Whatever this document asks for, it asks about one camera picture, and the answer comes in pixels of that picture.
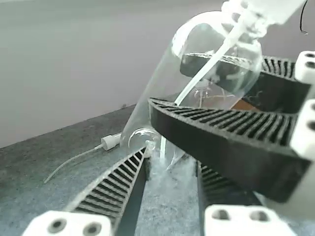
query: white tube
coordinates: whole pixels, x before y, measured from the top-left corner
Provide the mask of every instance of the white tube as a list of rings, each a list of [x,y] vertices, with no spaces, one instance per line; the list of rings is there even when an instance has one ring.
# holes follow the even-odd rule
[[[88,150],[88,151],[85,151],[85,152],[83,152],[83,153],[81,153],[81,154],[79,154],[79,155],[76,155],[76,156],[70,158],[69,160],[66,160],[66,161],[63,162],[61,165],[59,165],[53,172],[50,173],[50,175],[45,179],[44,183],[46,184],[46,183],[55,175],[55,173],[57,173],[62,167],[64,167],[64,166],[65,166],[66,164],[68,164],[69,162],[71,162],[71,161],[73,161],[73,160],[75,160],[75,159],[77,159],[77,158],[79,158],[79,157],[81,157],[81,156],[87,155],[87,154],[89,154],[89,153],[91,153],[91,152],[93,152],[93,151],[95,151],[95,150],[98,150],[98,149],[100,149],[101,147],[102,147],[102,145],[98,145],[98,146],[94,147],[93,149],[90,149],[90,150]]]
[[[197,85],[197,83],[205,77],[205,75],[218,63],[218,61],[225,55],[225,53],[233,47],[239,37],[246,30],[246,25],[244,21],[248,16],[248,11],[244,11],[239,18],[238,23],[233,27],[231,32],[228,34],[224,40],[222,46],[217,50],[217,52],[207,61],[207,63],[198,71],[198,73],[189,81],[183,91],[175,99],[175,104],[180,105],[184,98],[190,93],[190,91]],[[166,139],[162,136],[160,145],[160,158],[162,161],[165,160],[165,146]]]

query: glass bottle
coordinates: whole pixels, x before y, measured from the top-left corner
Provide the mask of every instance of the glass bottle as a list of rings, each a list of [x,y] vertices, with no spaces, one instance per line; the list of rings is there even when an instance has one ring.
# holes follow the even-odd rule
[[[129,152],[145,144],[159,153],[160,135],[150,126],[150,97],[175,101],[200,69],[195,60],[211,57],[223,44],[240,14],[248,6],[240,0],[225,2],[221,11],[199,14],[182,25],[157,66],[131,114],[121,137],[121,147]],[[261,71],[262,54],[258,39],[270,25],[263,16],[241,35],[239,41],[203,77],[181,105],[230,109],[254,85]],[[165,157],[178,158],[183,152],[167,142]]]

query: table surface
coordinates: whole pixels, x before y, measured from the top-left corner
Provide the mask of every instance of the table surface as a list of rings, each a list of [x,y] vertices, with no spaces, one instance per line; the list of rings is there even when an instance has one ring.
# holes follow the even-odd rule
[[[69,158],[97,146],[100,138],[121,132],[133,107],[89,119],[0,149],[0,229],[20,236],[29,222],[48,210],[62,210],[89,183],[124,158],[119,147],[97,150],[44,179]],[[135,235],[198,236],[196,178],[178,166],[167,185],[146,183]],[[291,222],[298,235],[315,236],[312,222]]]

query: gray wall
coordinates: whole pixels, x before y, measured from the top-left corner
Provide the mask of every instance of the gray wall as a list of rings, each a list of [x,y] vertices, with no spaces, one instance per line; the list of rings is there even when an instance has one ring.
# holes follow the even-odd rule
[[[0,3],[0,147],[136,103],[175,30],[210,0]],[[262,40],[266,55],[312,49],[299,13]]]

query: bottle neck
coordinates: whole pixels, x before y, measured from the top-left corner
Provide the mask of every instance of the bottle neck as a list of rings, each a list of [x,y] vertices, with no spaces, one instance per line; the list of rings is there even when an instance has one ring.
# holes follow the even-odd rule
[[[267,28],[271,25],[271,21],[263,17],[262,15],[251,12],[251,6],[241,0],[230,0],[223,3],[221,11],[224,15],[222,26],[227,32],[230,32],[232,28],[238,23],[238,20],[246,11],[246,20],[243,24],[246,24],[246,31],[241,36],[240,41],[252,41],[254,39],[262,38],[267,33]]]

